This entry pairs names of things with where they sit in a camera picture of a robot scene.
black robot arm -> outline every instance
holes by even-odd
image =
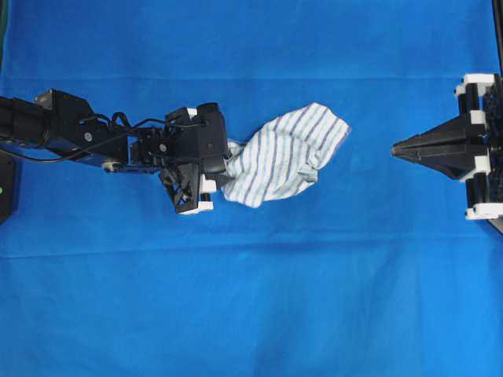
[[[162,126],[144,125],[158,123]],[[3,148],[44,148],[55,159],[35,159]],[[12,211],[14,159],[33,163],[74,161],[107,173],[159,173],[181,214],[213,208],[210,193],[229,181],[226,126],[217,104],[180,108],[164,119],[129,124],[122,112],[111,119],[86,100],[48,90],[35,103],[0,97],[0,222]]]

blue cloth surface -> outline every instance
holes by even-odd
[[[497,70],[490,2],[12,1],[4,58],[4,97],[131,121],[217,101],[236,140],[316,101],[353,131],[299,196],[187,218],[156,177],[24,163],[0,376],[503,372],[501,240],[389,152]]]

black cable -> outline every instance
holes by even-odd
[[[114,137],[110,137],[109,139],[107,139],[105,141],[102,141],[102,142],[97,143],[95,145],[91,145],[91,146],[89,146],[87,148],[80,149],[77,152],[74,152],[74,153],[72,153],[69,156],[61,157],[59,159],[34,159],[33,157],[21,155],[20,153],[16,153],[16,152],[11,152],[11,151],[8,151],[8,150],[6,150],[4,148],[0,148],[0,152],[6,154],[8,156],[11,156],[11,157],[17,157],[19,159],[26,159],[27,161],[30,161],[32,163],[60,163],[62,161],[67,161],[69,159],[74,159],[75,157],[77,157],[77,156],[79,156],[79,155],[81,155],[83,153],[91,151],[91,150],[93,150],[95,148],[99,148],[99,147],[101,147],[103,145],[111,143],[112,141],[119,140],[121,137],[127,136],[131,131],[136,130],[138,127],[144,125],[145,123],[149,123],[149,122],[164,124],[163,120],[154,119],[154,118],[147,118],[147,119],[142,120],[140,123],[135,124],[129,130],[126,130],[126,131],[122,132],[119,135],[116,135]]]

